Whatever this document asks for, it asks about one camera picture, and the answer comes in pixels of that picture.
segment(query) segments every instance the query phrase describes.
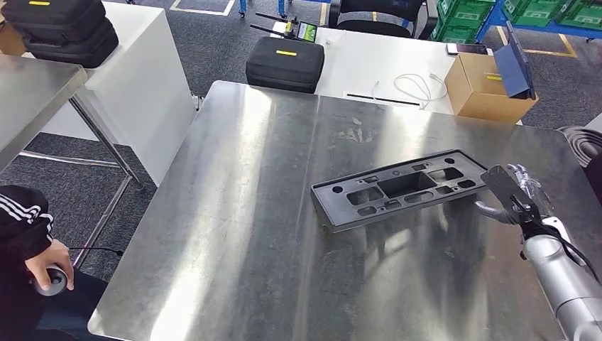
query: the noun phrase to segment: white cable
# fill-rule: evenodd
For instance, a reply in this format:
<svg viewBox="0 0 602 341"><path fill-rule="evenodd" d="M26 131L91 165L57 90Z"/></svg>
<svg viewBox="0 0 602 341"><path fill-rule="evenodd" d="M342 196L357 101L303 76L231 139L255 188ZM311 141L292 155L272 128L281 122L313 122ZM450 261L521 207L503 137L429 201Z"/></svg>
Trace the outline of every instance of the white cable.
<svg viewBox="0 0 602 341"><path fill-rule="evenodd" d="M417 82L417 81L414 79L414 77L417 77L419 80L421 80L421 81L422 81L422 84L424 84L424 85L425 85L425 87L424 87L424 88L422 88L422 86L421 86L420 84L418 84L418 82ZM419 100L419 101L421 101L421 102L426 102L426 103L422 103L422 106L421 106L421 108L420 108L420 109L424 109L424 108L426 108L426 107L427 107L427 105L429 105L429 104L430 104L430 102L432 102L432 101L436 101L436 100L438 100L438 99L443 99L443 98L445 98L445 97L447 96L447 87L445 86L445 82L443 82L443 81L441 80L441 78L437 77L437 75L436 75L436 74L434 74L434 73L431 73L431 74L429 75L429 77L431 77L433 80L436 80L436 81L438 81L438 83L440 83L440 84L441 84L441 86L443 86L443 88L444 88L444 93L443 93L443 95L441 95L441 96L439 96L439 97L432 98L432 93L431 93L431 90L430 90L430 88L429 88L429 85L427 84L427 81L426 81L426 80L425 80L425 79L424 79L424 78L423 78L421 75L418 75L418 74L416 74L416 73L405 73L405 74L403 74L403 75L399 75L399 76L397 76L397 77L396 77L396 78L393 80L393 86L394 86L394 87L395 87L395 89L397 89L399 92L401 92L401 93L403 93L403 94L406 94L407 96L410 96L410 97L412 97L412 98L414 98L414 99L417 99L417 100ZM418 89L419 89L419 90L420 90L420 91L423 93L423 95L424 95L424 96L426 96L426 98L423 98L423 97L418 97L418 96L416 96L415 94L411 94L411 93L409 93L409 92L407 92L407 91L405 91L405 90L401 89L401 88L399 87L399 85L397 84L397 81L398 81L398 80L403 80L403 79L405 79L405 80L409 80L409 81L413 82L413 83L416 85L416 87L417 87L417 88L418 88ZM377 82L377 83L374 85L374 87L372 88L372 98L374 98L374 88L376 88L376 85L378 85L378 82Z"/></svg>

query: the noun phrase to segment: handheld controller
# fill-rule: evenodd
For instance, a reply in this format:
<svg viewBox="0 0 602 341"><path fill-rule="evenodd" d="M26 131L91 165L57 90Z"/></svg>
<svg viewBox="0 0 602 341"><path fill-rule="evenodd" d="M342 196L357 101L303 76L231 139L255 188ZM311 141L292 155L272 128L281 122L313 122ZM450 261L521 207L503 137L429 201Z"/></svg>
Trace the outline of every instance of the handheld controller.
<svg viewBox="0 0 602 341"><path fill-rule="evenodd" d="M50 289L42 289L38 281L33 278L31 285L35 291L44 296L54 296L62 293L67 288L67 274L57 264L47 266L46 271L48 271L50 277Z"/></svg>

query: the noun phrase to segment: metal table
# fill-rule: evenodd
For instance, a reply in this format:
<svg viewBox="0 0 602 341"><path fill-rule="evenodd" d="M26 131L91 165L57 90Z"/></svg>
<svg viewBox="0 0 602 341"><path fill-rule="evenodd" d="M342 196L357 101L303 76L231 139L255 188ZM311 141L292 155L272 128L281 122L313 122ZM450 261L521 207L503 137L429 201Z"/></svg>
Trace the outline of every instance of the metal table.
<svg viewBox="0 0 602 341"><path fill-rule="evenodd" d="M133 180L139 188L142 188L142 183L95 122L100 118L94 108L85 105L85 101L77 95L76 91L87 80L88 75L81 65L0 54L0 172L21 153L67 101L117 163L29 152L24 155L69 163L121 167L126 172L126 178L88 239L86 246L89 246L98 237L129 181ZM86 255L87 250L82 250L75 265L79 266Z"/></svg>
<svg viewBox="0 0 602 341"><path fill-rule="evenodd" d="M311 184L450 148L518 162L596 268L602 210L556 131L216 82L88 324L123 340L560 340L489 192L330 234Z"/></svg>

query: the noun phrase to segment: hand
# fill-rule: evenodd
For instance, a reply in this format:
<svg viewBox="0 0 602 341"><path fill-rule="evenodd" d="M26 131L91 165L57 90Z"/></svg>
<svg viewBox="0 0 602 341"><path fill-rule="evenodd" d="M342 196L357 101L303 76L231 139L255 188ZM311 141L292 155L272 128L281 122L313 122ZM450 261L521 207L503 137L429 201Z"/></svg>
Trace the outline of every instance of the hand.
<svg viewBox="0 0 602 341"><path fill-rule="evenodd" d="M73 265L69 258L69 249L63 243L54 239L53 243L41 254L25 261L27 269L31 271L44 290L50 289L50 277L48 277L46 266L53 263L56 263L67 274L67 289L73 290Z"/></svg>

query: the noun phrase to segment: white stripe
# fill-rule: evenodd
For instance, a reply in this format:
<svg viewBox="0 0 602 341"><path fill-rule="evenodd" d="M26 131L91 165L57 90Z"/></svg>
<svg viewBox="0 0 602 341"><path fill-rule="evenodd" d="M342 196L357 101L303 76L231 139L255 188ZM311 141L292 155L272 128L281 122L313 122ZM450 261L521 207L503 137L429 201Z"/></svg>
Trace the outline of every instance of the white stripe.
<svg viewBox="0 0 602 341"><path fill-rule="evenodd" d="M40 218L47 218L48 220L50 220L48 225L46 225L46 228L48 229L48 232L50 233L50 231L53 229L53 222L55 221L55 218L53 218L53 216L49 215L48 213L42 213L40 215Z"/></svg>
<svg viewBox="0 0 602 341"><path fill-rule="evenodd" d="M16 213L20 216L22 216L23 218L27 218L27 222L29 224L31 224L33 222L33 214L31 213L24 213L23 211L21 211L20 209L18 209L17 207L15 207L15 205L11 204L9 201L3 199L2 197L0 197L0 202L3 202L4 204L6 204L7 207L11 208L13 213Z"/></svg>
<svg viewBox="0 0 602 341"><path fill-rule="evenodd" d="M6 213L8 213L11 217L17 219L18 221L21 221L21 217L19 217L18 215L14 214L14 212L11 209L9 209L7 206L5 206L4 204L0 203L0 208L3 209L3 210L5 210Z"/></svg>
<svg viewBox="0 0 602 341"><path fill-rule="evenodd" d="M40 206L37 206L37 205L34 205L34 206L30 207L30 208L24 208L23 206L21 206L21 204L19 204L15 200L12 200L11 198L9 198L9 197L7 197L7 196L5 196L3 194L0 194L0 197L3 197L4 199L8 200L9 202L12 202L15 206L21 208L21 210L23 210L24 212L29 213L31 211L34 211L34 214L35 214L34 217L37 217L38 214L40 213L40 211L42 210L42 208Z"/></svg>

